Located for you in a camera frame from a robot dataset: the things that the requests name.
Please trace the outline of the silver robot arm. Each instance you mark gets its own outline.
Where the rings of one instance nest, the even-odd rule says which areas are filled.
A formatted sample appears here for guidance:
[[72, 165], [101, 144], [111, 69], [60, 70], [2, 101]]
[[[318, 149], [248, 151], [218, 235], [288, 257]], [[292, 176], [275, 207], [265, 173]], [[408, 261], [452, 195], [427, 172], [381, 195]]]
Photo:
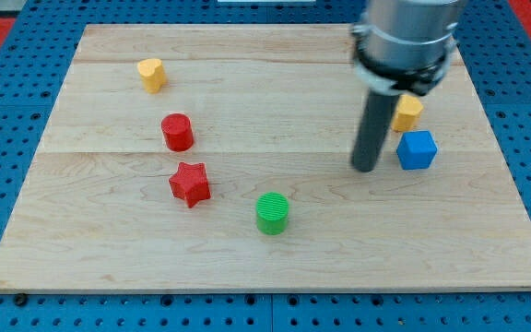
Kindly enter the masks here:
[[369, 0], [351, 26], [352, 62], [368, 92], [351, 154], [372, 171], [401, 95], [425, 96], [442, 81], [465, 0]]

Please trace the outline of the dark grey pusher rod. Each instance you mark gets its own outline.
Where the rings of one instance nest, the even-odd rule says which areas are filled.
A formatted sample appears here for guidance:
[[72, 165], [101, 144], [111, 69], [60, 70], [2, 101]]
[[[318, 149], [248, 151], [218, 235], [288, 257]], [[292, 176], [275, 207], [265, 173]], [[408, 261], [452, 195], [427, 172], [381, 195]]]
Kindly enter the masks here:
[[383, 95], [369, 90], [351, 154], [351, 165], [355, 170], [374, 170], [399, 99], [399, 95]]

